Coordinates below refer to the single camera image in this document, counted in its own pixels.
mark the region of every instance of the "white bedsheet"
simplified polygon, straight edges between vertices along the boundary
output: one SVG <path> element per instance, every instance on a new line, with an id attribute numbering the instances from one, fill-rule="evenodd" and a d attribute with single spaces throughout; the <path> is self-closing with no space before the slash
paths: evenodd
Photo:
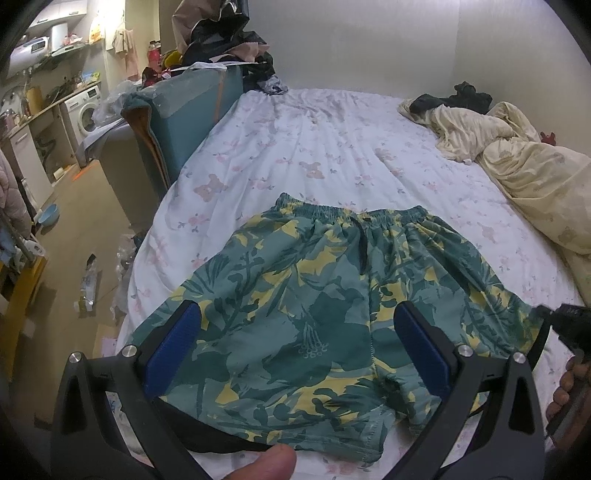
<path id="1" fill-rule="evenodd" d="M 507 288 L 532 305 L 581 303 L 562 261 L 516 213 L 476 164 L 445 160 L 427 128 L 402 117 L 400 99 L 335 90 L 243 95 L 190 157 L 164 198 L 138 252 L 129 316 L 118 340 L 143 322 L 192 272 L 221 250 L 249 217 L 281 192 L 353 210 L 422 205 L 473 242 Z M 534 376 L 542 407 L 570 357 L 554 333 Z M 463 454 L 472 419 L 450 459 Z M 349 463 L 298 452 L 295 479 L 382 479 L 411 443 L 404 426 L 388 435 L 382 459 Z M 253 453 L 195 455 L 214 479 Z"/>

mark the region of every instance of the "yellow blanket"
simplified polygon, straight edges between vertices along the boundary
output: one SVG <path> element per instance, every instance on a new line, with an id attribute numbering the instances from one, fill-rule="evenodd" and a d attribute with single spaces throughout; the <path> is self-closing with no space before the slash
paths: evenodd
<path id="1" fill-rule="evenodd" d="M 398 111 L 431 128 L 445 158 L 477 161 L 532 225 L 558 246 L 583 300 L 591 304 L 591 158 L 540 143 L 525 115 L 507 102 L 487 115 L 444 105 L 421 116 L 412 100 Z"/>

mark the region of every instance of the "human hand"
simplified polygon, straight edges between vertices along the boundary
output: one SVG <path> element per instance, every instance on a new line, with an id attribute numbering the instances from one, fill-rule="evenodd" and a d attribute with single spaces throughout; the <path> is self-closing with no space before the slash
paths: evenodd
<path id="1" fill-rule="evenodd" d="M 250 465 L 230 473 L 224 480 L 290 480 L 296 469 L 296 452 L 282 443 L 271 447 Z"/>
<path id="2" fill-rule="evenodd" d="M 566 364 L 566 372 L 560 378 L 560 387 L 554 392 L 553 402 L 546 410 L 546 418 L 550 421 L 569 402 L 569 392 L 574 386 L 575 378 L 588 382 L 586 392 L 582 393 L 585 395 L 584 400 L 577 409 L 569 428 L 559 440 L 552 438 L 556 448 L 564 452 L 573 446 L 591 417 L 591 390 L 589 388 L 591 387 L 591 369 L 589 367 L 590 364 L 581 364 L 576 357 L 571 358 Z"/>

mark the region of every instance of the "washing machine door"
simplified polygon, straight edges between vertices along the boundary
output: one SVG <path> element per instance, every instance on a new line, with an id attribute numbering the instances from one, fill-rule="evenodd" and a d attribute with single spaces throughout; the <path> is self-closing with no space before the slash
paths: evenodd
<path id="1" fill-rule="evenodd" d="M 83 137 L 87 137 L 88 134 L 96 129 L 96 125 L 92 120 L 92 115 L 95 113 L 95 109 L 98 105 L 94 102 L 88 102 L 81 109 L 78 114 L 78 129 Z"/>

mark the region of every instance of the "shorts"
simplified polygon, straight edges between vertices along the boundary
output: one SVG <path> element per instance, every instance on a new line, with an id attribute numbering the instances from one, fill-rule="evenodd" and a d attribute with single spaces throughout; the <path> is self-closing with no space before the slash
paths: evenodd
<path id="1" fill-rule="evenodd" d="M 132 341 L 185 299 L 199 304 L 201 330 L 168 403 L 251 442 L 365 462 L 379 459 L 397 419 L 418 432 L 440 401 L 398 339 L 399 302 L 485 356 L 527 352 L 541 325 L 470 242 L 422 207 L 354 213 L 286 193 Z"/>

